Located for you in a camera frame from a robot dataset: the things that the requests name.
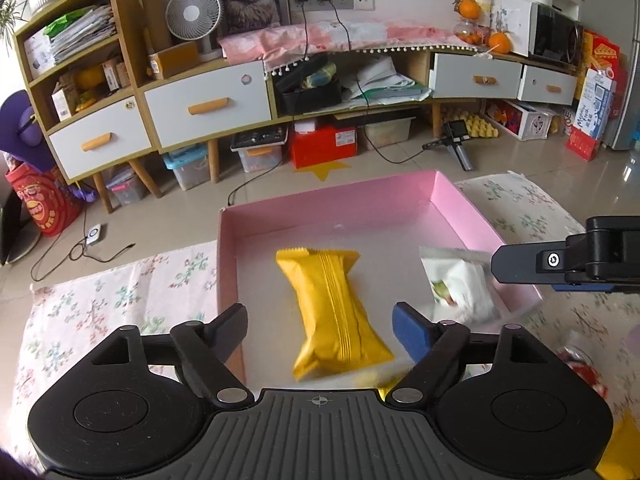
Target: yellow star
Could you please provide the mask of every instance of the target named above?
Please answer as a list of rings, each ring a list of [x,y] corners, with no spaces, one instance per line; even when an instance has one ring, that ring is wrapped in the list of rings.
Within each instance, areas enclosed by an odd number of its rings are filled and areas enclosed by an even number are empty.
[[[304,173],[305,171],[309,171],[311,173],[315,173],[316,177],[324,182],[329,176],[329,172],[331,170],[343,170],[344,168],[350,168],[350,166],[344,162],[332,160],[331,162],[323,162],[322,164],[316,164],[314,166],[307,166],[306,168],[294,170],[294,173]]]

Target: egg carton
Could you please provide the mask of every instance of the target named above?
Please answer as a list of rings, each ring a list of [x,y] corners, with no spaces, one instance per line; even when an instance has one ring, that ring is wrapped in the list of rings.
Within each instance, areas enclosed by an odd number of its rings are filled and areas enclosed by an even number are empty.
[[[462,108],[447,108],[444,111],[443,121],[463,120],[470,137],[483,137],[489,139],[498,136],[498,128],[484,120],[478,114],[463,110]]]

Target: tile floor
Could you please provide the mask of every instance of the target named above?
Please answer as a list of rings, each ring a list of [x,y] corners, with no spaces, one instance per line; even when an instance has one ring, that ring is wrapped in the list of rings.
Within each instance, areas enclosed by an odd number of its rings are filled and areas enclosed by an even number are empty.
[[[425,127],[416,124],[407,142],[387,146],[382,153],[391,160],[402,160],[420,150],[431,139]],[[565,137],[547,140],[519,140],[502,135],[497,139],[472,140],[467,150],[476,171],[465,173],[446,152],[426,152],[404,164],[390,164],[370,151],[346,159],[350,168],[332,171],[325,182],[313,173],[295,173],[285,164],[270,174],[251,182],[236,194],[236,203],[260,200],[324,186],[420,170],[440,170],[451,180],[463,180],[492,173],[516,171],[546,190],[578,221],[595,214],[640,214],[640,176],[623,175],[629,160],[626,152],[600,152],[593,162],[585,162],[565,147]],[[165,173],[165,196],[156,200],[147,196],[142,202],[117,209],[108,216],[102,207],[87,210],[86,224],[106,224],[103,240],[90,253],[107,259],[121,248],[135,242],[135,247],[113,263],[101,264],[87,258],[66,262],[51,276],[34,286],[52,285],[80,276],[123,265],[140,258],[212,240],[217,236],[218,211],[226,206],[229,192],[245,181],[239,166],[226,161],[229,168],[218,184],[206,183],[183,192],[172,174]],[[64,257],[71,245],[82,239],[82,217],[65,230],[49,251],[37,275]],[[8,444],[5,420],[11,405],[13,377],[22,341],[22,330],[31,309],[30,270],[44,254],[50,240],[43,238],[26,258],[0,269],[0,446]]]

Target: white snack package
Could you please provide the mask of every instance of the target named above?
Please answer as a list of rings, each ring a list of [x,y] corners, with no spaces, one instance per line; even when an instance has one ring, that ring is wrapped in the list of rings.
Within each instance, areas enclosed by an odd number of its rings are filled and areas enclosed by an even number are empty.
[[[508,314],[491,284],[491,254],[421,247],[420,259],[435,302],[431,321],[452,319],[473,328]]]

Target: cabinet leg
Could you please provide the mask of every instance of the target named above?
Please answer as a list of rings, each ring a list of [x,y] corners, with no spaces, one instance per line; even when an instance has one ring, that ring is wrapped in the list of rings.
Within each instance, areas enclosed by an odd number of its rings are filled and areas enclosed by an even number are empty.
[[[431,103],[431,124],[433,125],[433,138],[442,137],[442,109],[440,103]]]
[[[102,178],[102,174],[100,171],[98,173],[94,173],[94,184],[95,190],[100,195],[100,202],[107,210],[107,214],[113,213],[113,207],[111,206],[111,199],[109,198],[109,190],[104,185],[104,179]]]
[[[218,140],[209,139],[207,141],[209,149],[209,173],[211,181],[216,184],[220,180],[220,155],[218,154]]]
[[[162,191],[158,185],[151,178],[151,175],[148,174],[145,167],[142,165],[142,162],[137,158],[132,158],[129,161],[129,165],[133,168],[133,171],[136,172],[136,175],[142,181],[142,184],[146,186],[146,188],[155,196],[156,198],[162,198]]]

